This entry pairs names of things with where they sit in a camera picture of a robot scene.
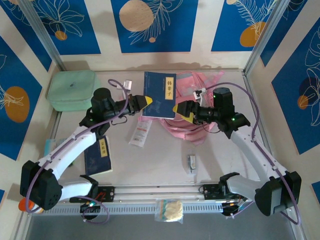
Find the black bracket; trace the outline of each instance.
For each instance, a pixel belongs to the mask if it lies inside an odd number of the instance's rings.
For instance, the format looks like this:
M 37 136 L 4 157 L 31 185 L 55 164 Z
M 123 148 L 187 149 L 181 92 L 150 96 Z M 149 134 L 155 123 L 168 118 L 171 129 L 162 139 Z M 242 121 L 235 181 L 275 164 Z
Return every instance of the black bracket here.
M 93 197 L 95 200 L 101 203 L 112 203 L 115 197 L 115 187 L 114 186 L 98 186 L 97 195 Z M 88 200 L 71 197 L 69 200 L 70 203 L 86 203 Z

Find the green plastic box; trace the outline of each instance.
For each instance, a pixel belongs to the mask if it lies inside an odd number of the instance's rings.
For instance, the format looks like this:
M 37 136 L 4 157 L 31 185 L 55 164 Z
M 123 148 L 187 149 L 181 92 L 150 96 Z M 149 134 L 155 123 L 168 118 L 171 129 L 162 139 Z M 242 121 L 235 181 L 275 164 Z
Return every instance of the green plastic box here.
M 91 108 L 91 98 L 99 87 L 92 70 L 61 71 L 53 76 L 47 99 L 58 112 L 83 111 Z

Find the blue book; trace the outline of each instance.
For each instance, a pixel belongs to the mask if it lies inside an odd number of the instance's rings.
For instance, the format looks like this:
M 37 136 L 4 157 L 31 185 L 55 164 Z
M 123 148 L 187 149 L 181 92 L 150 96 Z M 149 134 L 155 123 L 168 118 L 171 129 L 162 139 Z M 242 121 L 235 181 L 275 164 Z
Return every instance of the blue book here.
M 174 73 L 144 72 L 143 95 L 152 98 L 152 103 L 142 111 L 145 117 L 174 119 L 176 105 L 176 81 Z
M 84 150 L 84 166 L 88 176 L 112 172 L 109 140 L 106 136 Z

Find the pink bag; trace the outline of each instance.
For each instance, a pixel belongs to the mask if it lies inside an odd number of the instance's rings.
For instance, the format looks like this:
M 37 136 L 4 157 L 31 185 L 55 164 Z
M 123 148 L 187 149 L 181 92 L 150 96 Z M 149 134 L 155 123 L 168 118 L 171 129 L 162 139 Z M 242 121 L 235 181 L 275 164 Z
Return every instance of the pink bag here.
M 175 103 L 179 104 L 183 101 L 196 101 L 193 95 L 195 90 L 210 87 L 216 84 L 221 76 L 224 74 L 220 71 L 218 74 L 206 77 L 203 73 L 186 71 L 177 74 L 176 76 L 176 99 Z M 204 96 L 206 106 L 213 107 L 213 88 L 206 92 Z M 194 145 L 202 144 L 215 123 L 205 125 L 195 125 L 182 119 L 179 114 L 175 115 L 174 119 L 152 118 L 147 117 L 148 120 L 159 120 L 161 125 L 169 131 L 174 137 L 181 138 L 192 142 Z

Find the plastic bag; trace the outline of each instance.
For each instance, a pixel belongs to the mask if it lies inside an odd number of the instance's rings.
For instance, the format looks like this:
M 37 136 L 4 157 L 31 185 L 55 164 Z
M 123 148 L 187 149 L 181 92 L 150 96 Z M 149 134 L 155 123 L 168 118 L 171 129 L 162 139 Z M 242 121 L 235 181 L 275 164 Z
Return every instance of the plastic bag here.
M 183 223 L 184 207 L 180 200 L 159 199 L 155 203 L 154 220 L 157 222 Z

